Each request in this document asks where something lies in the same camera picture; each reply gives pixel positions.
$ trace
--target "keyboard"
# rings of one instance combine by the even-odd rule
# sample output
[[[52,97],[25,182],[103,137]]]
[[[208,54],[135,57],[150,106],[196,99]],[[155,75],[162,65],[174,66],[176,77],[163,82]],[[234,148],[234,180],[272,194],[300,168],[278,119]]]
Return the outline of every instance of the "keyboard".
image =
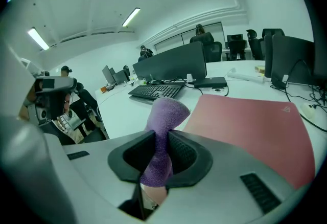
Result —
[[[155,100],[161,97],[174,98],[183,85],[141,85],[129,92],[129,95]]]

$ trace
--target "pink mouse pad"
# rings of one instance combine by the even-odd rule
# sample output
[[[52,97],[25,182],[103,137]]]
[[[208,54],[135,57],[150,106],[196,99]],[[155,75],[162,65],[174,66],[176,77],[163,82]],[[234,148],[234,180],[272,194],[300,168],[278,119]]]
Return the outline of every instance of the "pink mouse pad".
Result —
[[[295,189],[314,179],[311,141],[291,102],[203,95],[184,131],[245,149]]]

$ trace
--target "window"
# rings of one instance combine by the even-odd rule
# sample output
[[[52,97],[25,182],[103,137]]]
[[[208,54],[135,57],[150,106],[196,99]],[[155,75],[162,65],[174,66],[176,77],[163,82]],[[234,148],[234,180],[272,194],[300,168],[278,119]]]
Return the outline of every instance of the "window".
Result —
[[[219,41],[223,46],[225,46],[224,32],[221,23],[214,23],[210,25],[203,26],[206,32],[210,32],[214,37],[215,41]],[[157,53],[164,52],[185,44],[190,43],[190,39],[195,36],[195,28],[185,31],[179,35],[168,38],[158,44],[154,45]]]

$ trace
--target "desk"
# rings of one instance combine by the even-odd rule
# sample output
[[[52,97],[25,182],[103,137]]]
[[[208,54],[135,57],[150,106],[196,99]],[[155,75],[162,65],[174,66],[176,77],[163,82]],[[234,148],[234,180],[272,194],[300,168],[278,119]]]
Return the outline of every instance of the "desk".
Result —
[[[232,68],[251,68],[256,65],[265,65],[264,61],[225,61],[207,63],[207,77],[224,77]],[[280,91],[270,88],[271,83],[263,84],[225,77],[229,86],[229,97],[257,100],[272,100],[287,102],[286,95]],[[140,103],[129,99],[128,93],[133,88],[130,85],[120,85],[110,92],[97,95],[99,110],[108,135],[111,139],[132,134],[144,130],[147,118],[151,111],[151,105]],[[204,94],[225,95],[212,91],[210,88],[202,89]],[[293,96],[309,97],[310,88],[304,85],[291,84],[287,89]],[[197,89],[184,87],[177,95],[177,100],[185,104],[191,112],[194,110],[201,93]],[[300,106],[306,102],[301,98],[291,98],[291,101],[302,113]],[[322,128],[327,128],[327,114],[321,108],[316,109],[315,123]],[[183,130],[188,118],[176,129]],[[327,153],[327,133],[320,131],[306,121],[303,121],[310,136],[315,157],[316,173],[318,172]]]

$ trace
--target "black monitor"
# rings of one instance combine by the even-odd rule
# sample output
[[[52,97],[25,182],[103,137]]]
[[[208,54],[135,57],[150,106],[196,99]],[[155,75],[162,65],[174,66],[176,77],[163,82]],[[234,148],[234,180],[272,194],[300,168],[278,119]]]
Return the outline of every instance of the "black monitor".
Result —
[[[194,79],[205,78],[206,65],[203,45],[197,41],[156,54],[133,65],[137,76],[146,80],[165,80],[192,74]]]
[[[311,0],[304,0],[309,13],[313,41],[315,45],[315,60],[312,75],[314,78],[326,80],[327,79],[327,39],[324,33],[324,28],[319,20],[317,12]]]
[[[117,85],[123,84],[130,80],[124,70],[118,71],[117,73],[113,74],[113,78],[115,79]]]
[[[108,68],[108,65],[106,65],[103,70],[102,70],[102,73],[104,75],[104,77],[106,78],[108,84],[114,84],[115,83],[115,80],[110,72],[110,69]]]
[[[115,71],[113,70],[113,68],[110,68],[109,71],[110,71],[110,73],[111,73],[112,75],[115,74]]]
[[[232,40],[243,40],[243,34],[227,35],[227,42]]]

